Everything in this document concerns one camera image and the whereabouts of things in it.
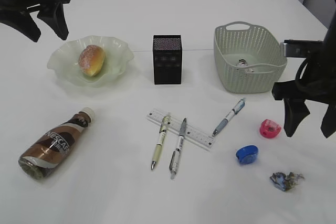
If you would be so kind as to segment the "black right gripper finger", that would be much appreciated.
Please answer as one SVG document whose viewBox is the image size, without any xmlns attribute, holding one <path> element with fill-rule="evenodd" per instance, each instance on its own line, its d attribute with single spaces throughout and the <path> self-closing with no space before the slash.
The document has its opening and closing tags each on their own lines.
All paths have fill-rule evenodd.
<svg viewBox="0 0 336 224">
<path fill-rule="evenodd" d="M 284 98 L 285 122 L 284 130 L 288 137 L 292 137 L 302 122 L 309 114 L 305 99 Z"/>
<path fill-rule="evenodd" d="M 321 131 L 325 138 L 329 138 L 336 131 L 336 108 L 335 104 L 329 104 L 323 117 Z"/>
</svg>

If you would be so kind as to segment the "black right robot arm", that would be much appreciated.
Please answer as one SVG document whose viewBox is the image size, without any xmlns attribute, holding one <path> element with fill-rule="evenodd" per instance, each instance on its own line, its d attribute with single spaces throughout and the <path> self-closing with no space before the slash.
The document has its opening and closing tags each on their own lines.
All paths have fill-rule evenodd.
<svg viewBox="0 0 336 224">
<path fill-rule="evenodd" d="M 307 100 L 327 104 L 320 126 L 324 137 L 335 133 L 335 18 L 323 40 L 284 40 L 280 44 L 286 58 L 303 58 L 295 78 L 276 82 L 271 90 L 275 100 L 282 100 L 285 108 L 284 131 L 292 137 L 310 111 Z"/>
</svg>

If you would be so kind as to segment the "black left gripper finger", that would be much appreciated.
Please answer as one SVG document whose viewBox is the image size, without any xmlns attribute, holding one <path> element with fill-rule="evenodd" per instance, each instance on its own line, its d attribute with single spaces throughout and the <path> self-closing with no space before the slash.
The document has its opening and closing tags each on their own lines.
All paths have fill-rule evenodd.
<svg viewBox="0 0 336 224">
<path fill-rule="evenodd" d="M 37 42 L 41 36 L 40 29 L 29 13 L 1 11 L 1 23 L 19 31 L 33 42 Z"/>
<path fill-rule="evenodd" d="M 43 5 L 37 17 L 46 23 L 61 40 L 67 39 L 69 31 L 64 16 L 63 3 L 52 2 Z"/>
</svg>

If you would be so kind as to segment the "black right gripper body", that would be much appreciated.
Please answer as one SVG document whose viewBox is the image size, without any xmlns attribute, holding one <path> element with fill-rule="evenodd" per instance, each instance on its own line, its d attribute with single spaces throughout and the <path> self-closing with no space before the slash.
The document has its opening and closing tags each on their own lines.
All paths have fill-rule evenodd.
<svg viewBox="0 0 336 224">
<path fill-rule="evenodd" d="M 294 98 L 335 104 L 335 56 L 307 57 L 293 80 L 274 83 L 271 92 L 275 100 Z"/>
</svg>

